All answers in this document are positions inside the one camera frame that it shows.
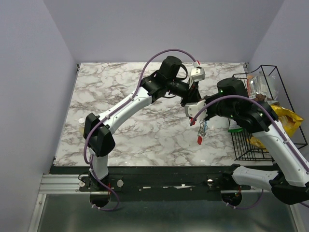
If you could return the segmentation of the grey curved keyring holder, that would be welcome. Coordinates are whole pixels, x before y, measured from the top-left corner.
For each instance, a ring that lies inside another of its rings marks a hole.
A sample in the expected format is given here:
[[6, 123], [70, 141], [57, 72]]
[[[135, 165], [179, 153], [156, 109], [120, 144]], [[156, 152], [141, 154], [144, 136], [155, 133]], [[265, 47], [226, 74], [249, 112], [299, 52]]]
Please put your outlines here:
[[206, 136], [206, 134], [207, 134], [207, 130], [206, 131], [203, 130], [203, 126], [204, 126], [204, 121], [205, 120], [206, 119], [202, 119], [199, 122], [200, 125], [199, 125], [199, 129], [198, 129], [198, 136], [201, 136], [202, 138], [204, 138]]

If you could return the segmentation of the blue key tag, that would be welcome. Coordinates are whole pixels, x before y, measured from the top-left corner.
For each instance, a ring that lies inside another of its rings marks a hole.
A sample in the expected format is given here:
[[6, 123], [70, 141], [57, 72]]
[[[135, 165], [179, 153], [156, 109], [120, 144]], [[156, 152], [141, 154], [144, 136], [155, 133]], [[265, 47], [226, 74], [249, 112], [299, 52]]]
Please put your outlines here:
[[203, 126], [203, 130], [206, 131], [208, 129], [208, 124], [207, 121], [204, 121], [204, 126]]

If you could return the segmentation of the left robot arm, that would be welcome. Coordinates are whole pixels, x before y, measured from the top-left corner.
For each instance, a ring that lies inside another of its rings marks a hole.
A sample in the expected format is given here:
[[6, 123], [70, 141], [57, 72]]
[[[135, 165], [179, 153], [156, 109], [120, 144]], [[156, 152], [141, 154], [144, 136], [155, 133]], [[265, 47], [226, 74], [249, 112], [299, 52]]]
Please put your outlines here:
[[90, 152], [89, 158], [84, 158], [90, 165], [90, 185], [97, 191], [107, 189], [108, 154], [115, 148], [113, 134], [136, 112], [151, 105], [168, 94], [181, 98], [181, 106], [186, 107], [199, 102], [202, 97], [198, 90], [199, 81], [205, 78], [205, 72], [197, 60], [193, 62], [191, 72], [186, 72], [189, 81], [178, 77], [180, 69], [186, 69], [182, 61], [174, 56], [167, 56], [158, 70], [147, 77], [139, 78], [136, 89], [111, 109], [96, 115], [90, 113], [85, 119], [83, 137], [84, 152]]

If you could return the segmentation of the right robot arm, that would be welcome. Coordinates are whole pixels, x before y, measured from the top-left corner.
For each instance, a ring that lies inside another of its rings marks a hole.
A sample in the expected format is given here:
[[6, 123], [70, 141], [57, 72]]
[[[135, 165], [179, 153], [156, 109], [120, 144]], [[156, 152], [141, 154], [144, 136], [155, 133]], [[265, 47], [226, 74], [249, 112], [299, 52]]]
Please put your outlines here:
[[268, 103], [249, 99], [238, 79], [223, 79], [217, 88], [216, 94], [203, 98], [207, 118], [220, 116], [236, 121], [262, 142], [279, 167], [278, 171], [263, 171], [232, 165], [222, 177], [223, 186], [257, 187], [270, 191], [285, 204], [304, 205], [309, 200], [309, 163], [285, 132], [278, 115]]

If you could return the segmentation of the red key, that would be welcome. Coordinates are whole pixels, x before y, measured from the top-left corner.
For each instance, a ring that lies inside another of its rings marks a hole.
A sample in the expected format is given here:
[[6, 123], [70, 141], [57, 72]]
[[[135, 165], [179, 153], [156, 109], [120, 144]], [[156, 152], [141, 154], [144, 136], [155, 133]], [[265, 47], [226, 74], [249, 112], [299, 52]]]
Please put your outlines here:
[[199, 145], [201, 145], [201, 144], [202, 144], [202, 141], [203, 141], [203, 138], [202, 138], [201, 136], [198, 136], [198, 137], [197, 137], [197, 143], [198, 143]]

